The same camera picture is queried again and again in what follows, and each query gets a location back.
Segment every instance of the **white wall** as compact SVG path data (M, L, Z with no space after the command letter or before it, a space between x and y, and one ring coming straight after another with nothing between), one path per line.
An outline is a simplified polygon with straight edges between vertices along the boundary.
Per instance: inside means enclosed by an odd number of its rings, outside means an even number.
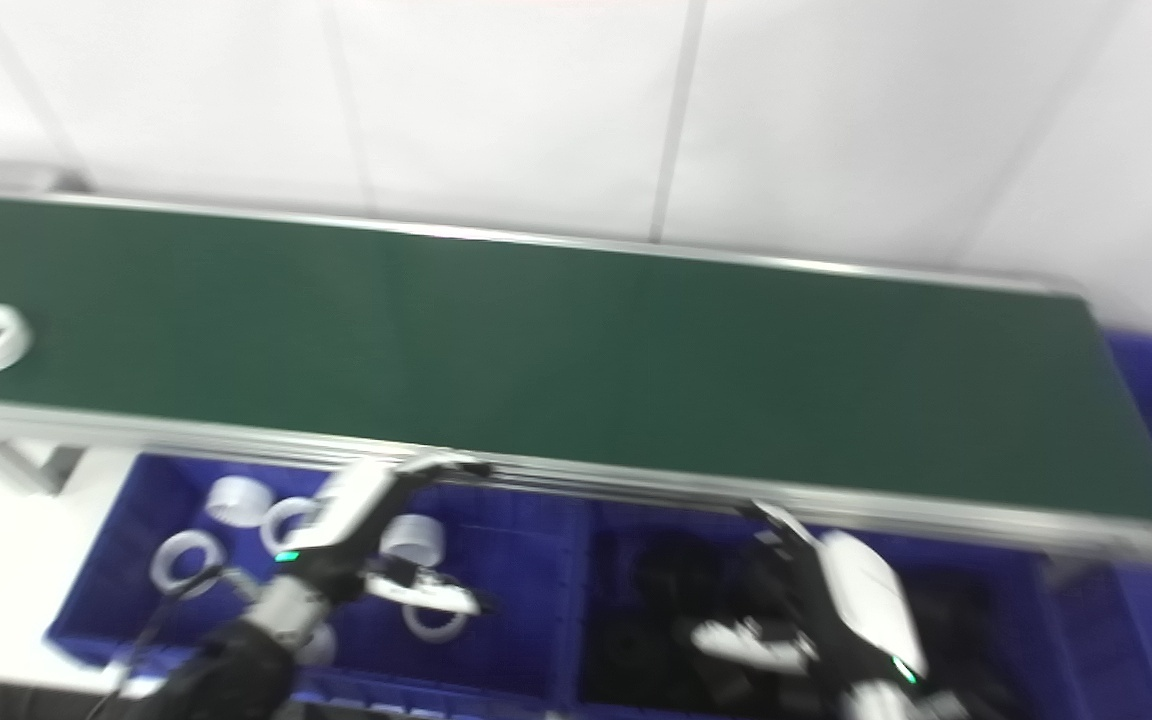
M1073 278L1152 328L1152 0L0 0L101 191Z

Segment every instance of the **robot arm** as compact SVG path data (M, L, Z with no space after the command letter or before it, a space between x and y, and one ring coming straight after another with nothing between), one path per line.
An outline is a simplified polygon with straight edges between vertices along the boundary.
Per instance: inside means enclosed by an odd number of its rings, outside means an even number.
M781 506L755 502L783 562L794 601L785 621L708 621L691 632L707 655L783 674L810 674L844 720L909 720L925 660L895 571L865 543L832 530L813 537Z
M317 492L319 509L302 521L279 553L278 570L260 600L212 632L200 651L134 707L138 720L263 720L289 694L293 655L343 602L376 592L391 600L483 611L479 596L401 562L371 564L389 521L416 491L448 475L486 477L490 465L454 452L434 452L395 467L357 462L333 473Z

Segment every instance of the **black object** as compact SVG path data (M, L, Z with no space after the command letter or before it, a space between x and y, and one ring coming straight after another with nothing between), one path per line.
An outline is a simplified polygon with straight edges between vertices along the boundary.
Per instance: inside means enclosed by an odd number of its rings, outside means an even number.
M750 705L755 699L755 683L744 667L713 659L700 652L691 652L689 660L691 669L704 684L705 694L718 710L740 712L742 706Z
M722 569L712 544L690 533L660 533L637 558L634 586L664 621L707 616L717 609Z
M927 658L929 689L955 694L973 720L1032 717L1028 700L992 661L990 589L977 575L919 570L901 575Z
M642 615L590 626L585 695L596 702L655 705L664 700L677 651L662 627Z
M384 575L384 577L393 579L394 583L403 585L403 588L415 585L416 575L420 573L419 564L396 555L372 558L364 563L364 568L367 573Z
M782 617L796 619L790 574L786 567L791 562L776 548L764 541L750 543L741 552L740 571L727 609L735 617Z
M812 679L805 675L776 676L776 706L794 720L826 720L829 712Z
M253 720L273 717L296 676L287 647L247 621L212 632L172 672L169 683L132 707L132 719Z

